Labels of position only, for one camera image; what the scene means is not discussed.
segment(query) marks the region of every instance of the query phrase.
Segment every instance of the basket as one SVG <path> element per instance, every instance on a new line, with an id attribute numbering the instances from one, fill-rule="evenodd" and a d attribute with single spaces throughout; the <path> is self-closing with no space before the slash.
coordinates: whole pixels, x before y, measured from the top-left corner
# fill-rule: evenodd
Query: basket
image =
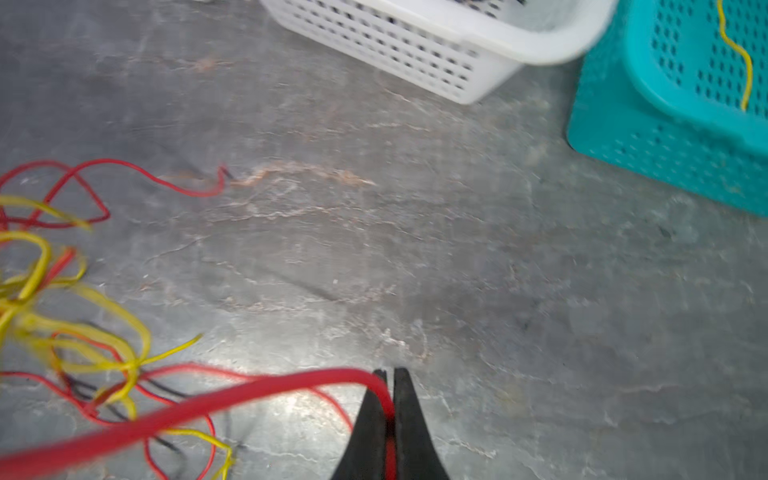
<path id="1" fill-rule="evenodd" d="M 587 56 L 568 128 L 582 154 L 705 197 L 768 215 L 768 2 L 623 0 Z"/>
<path id="2" fill-rule="evenodd" d="M 461 104 L 583 54 L 617 0 L 261 0 L 283 27 Z"/>

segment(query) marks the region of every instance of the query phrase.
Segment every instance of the concrete floor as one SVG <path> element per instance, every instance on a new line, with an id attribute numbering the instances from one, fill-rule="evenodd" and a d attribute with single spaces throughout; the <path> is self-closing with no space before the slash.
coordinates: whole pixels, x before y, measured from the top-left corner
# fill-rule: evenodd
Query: concrete floor
<path id="1" fill-rule="evenodd" d="M 114 217 L 49 237 L 88 255 L 88 282 L 155 351 L 205 334 L 176 360 L 407 366 L 455 480 L 766 478 L 768 224 L 571 151 L 577 73 L 527 68 L 462 107 L 257 2 L 5 0 L 2 166 L 116 157 L 198 187 L 185 177 L 222 162 L 270 171 L 193 199 L 95 168 Z M 54 179 L 8 191 L 41 197 Z M 57 202 L 93 211 L 75 187 Z M 40 308 L 123 331 L 74 300 Z M 14 346 L 3 363 L 39 370 Z M 331 392 L 356 411 L 360 389 Z M 0 386 L 0 418 L 0 452 L 91 428 L 20 382 Z M 325 480 L 346 444 L 304 394 L 218 418 L 233 480 Z M 195 478 L 207 450 L 176 443 L 184 455 L 156 447 L 158 461 Z M 57 478 L 102 477 L 153 475 L 132 449 Z"/>

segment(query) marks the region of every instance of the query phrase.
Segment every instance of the tangled wire pile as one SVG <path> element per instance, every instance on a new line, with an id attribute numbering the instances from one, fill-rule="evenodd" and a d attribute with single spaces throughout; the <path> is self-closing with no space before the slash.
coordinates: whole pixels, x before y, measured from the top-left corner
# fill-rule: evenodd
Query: tangled wire pile
<path id="1" fill-rule="evenodd" d="M 352 421 L 341 405 L 333 397 L 316 388 L 319 385 L 329 383 L 354 382 L 368 386 L 381 400 L 387 417 L 393 418 L 394 406 L 389 398 L 386 384 L 372 374 L 361 370 L 330 369 L 288 376 L 259 376 L 195 363 L 164 366 L 154 370 L 144 369 L 145 366 L 153 362 L 166 359 L 176 352 L 189 348 L 201 336 L 196 336 L 173 349 L 151 356 L 150 330 L 121 305 L 81 282 L 87 269 L 84 257 L 78 254 L 74 247 L 65 247 L 54 260 L 51 244 L 43 237 L 27 231 L 32 227 L 80 227 L 91 230 L 93 223 L 109 219 L 109 209 L 78 173 L 80 170 L 99 164 L 116 164 L 132 168 L 158 184 L 191 197 L 218 195 L 224 189 L 225 177 L 228 176 L 227 170 L 220 167 L 217 172 L 216 187 L 207 191 L 187 190 L 161 180 L 134 164 L 105 158 L 86 161 L 76 167 L 69 167 L 56 161 L 36 161 L 17 167 L 0 177 L 0 188 L 2 188 L 12 178 L 27 170 L 53 167 L 64 171 L 62 177 L 42 202 L 23 197 L 0 195 L 0 246 L 8 241 L 23 241 L 33 243 L 40 250 L 37 261 L 27 273 L 12 276 L 0 283 L 0 348 L 7 337 L 20 343 L 33 356 L 40 359 L 44 366 L 55 373 L 59 384 L 57 385 L 44 376 L 28 372 L 0 372 L 0 376 L 39 382 L 57 396 L 66 399 L 89 421 L 110 427 L 106 431 L 96 432 L 79 439 L 2 457 L 0 458 L 0 479 L 19 480 L 20 478 L 32 478 L 37 475 L 56 472 L 124 448 L 131 443 L 142 441 L 147 464 L 158 478 L 167 480 L 167 475 L 152 459 L 150 452 L 150 439 L 157 433 L 162 433 L 165 435 L 193 436 L 210 443 L 208 462 L 197 477 L 198 480 L 205 478 L 215 463 L 217 449 L 222 449 L 225 452 L 223 464 L 218 468 L 213 478 L 220 476 L 222 480 L 226 480 L 233 464 L 233 451 L 229 445 L 217 439 L 210 413 L 251 399 L 297 389 L 309 389 L 314 395 L 328 402 L 351 430 Z M 63 186 L 73 178 L 93 199 L 102 212 L 101 216 L 80 220 L 49 205 Z M 4 207 L 30 207 L 33 212 L 27 218 L 9 217 Z M 41 221 L 39 217 L 42 214 L 49 214 L 63 221 L 54 223 Z M 12 224 L 19 225 L 20 228 L 11 230 Z M 73 262 L 77 264 L 76 273 L 71 276 L 63 276 L 63 272 Z M 52 319 L 36 312 L 35 301 L 45 289 L 66 289 L 122 319 L 138 334 L 141 339 L 140 348 L 136 350 L 126 339 L 96 326 Z M 63 354 L 75 355 L 82 362 L 65 360 Z M 91 386 L 93 393 L 90 395 L 82 393 L 79 388 L 75 388 L 83 385 L 88 386 L 87 383 L 78 380 L 76 375 L 107 371 L 121 372 L 124 381 L 98 389 Z M 142 385 L 142 382 L 178 372 L 215 375 L 236 380 L 240 384 L 218 392 L 192 397 L 179 403 L 160 396 Z M 131 393 L 134 391 L 149 399 L 156 400 L 167 408 L 139 416 L 137 406 L 131 398 Z M 120 405 L 122 409 L 116 410 L 115 404 Z M 103 419 L 102 408 L 112 409 L 124 421 L 112 422 Z M 208 433 L 195 429 L 178 428 L 181 423 L 189 422 L 201 416 L 205 419 Z M 45 458 L 45 462 L 38 461 L 40 458 Z M 387 479 L 395 477 L 393 461 L 393 455 L 388 455 Z"/>

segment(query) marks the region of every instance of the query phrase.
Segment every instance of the yellow wire in teal basket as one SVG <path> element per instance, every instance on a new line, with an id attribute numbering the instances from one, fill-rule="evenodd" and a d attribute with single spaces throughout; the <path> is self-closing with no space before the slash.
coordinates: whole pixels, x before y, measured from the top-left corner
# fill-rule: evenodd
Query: yellow wire in teal basket
<path id="1" fill-rule="evenodd" d="M 746 111 L 747 105 L 750 104 L 750 95 L 752 94 L 752 58 L 750 57 L 750 54 L 744 50 L 744 47 L 731 40 L 725 32 L 727 21 L 725 18 L 725 11 L 723 10 L 723 0 L 717 0 L 717 14 L 720 16 L 720 36 L 723 37 L 723 41 L 725 41 L 729 47 L 744 58 L 744 63 L 746 64 L 746 87 L 744 87 L 744 95 L 741 98 L 741 109 Z"/>

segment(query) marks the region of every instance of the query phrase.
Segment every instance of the gray tabletop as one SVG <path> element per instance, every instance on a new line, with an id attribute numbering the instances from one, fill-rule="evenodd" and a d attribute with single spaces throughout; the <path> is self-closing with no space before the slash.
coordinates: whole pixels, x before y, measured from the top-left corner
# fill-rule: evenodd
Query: gray tabletop
<path id="1" fill-rule="evenodd" d="M 203 333 L 177 361 L 407 366 L 455 480 L 765 478 L 768 225 L 573 152 L 578 68 L 526 68 L 463 107 L 257 2 L 5 0 L 2 170 L 116 157 L 194 187 L 222 163 L 252 179 L 194 199 L 96 167 L 113 218 L 46 236 L 85 252 L 87 281 L 149 325 L 154 351 Z M 57 175 L 7 191 L 39 198 Z M 74 185 L 56 205 L 96 213 Z M 128 333 L 65 298 L 39 308 Z M 41 371 L 13 344 L 2 362 Z M 330 392 L 356 412 L 361 389 Z M 0 418 L 0 452 L 93 428 L 19 381 L 0 386 Z M 306 394 L 217 424 L 233 480 L 325 480 L 347 439 Z M 172 440 L 181 453 L 154 447 L 158 462 L 195 478 L 207 447 Z M 58 478 L 153 476 L 135 448 Z"/>

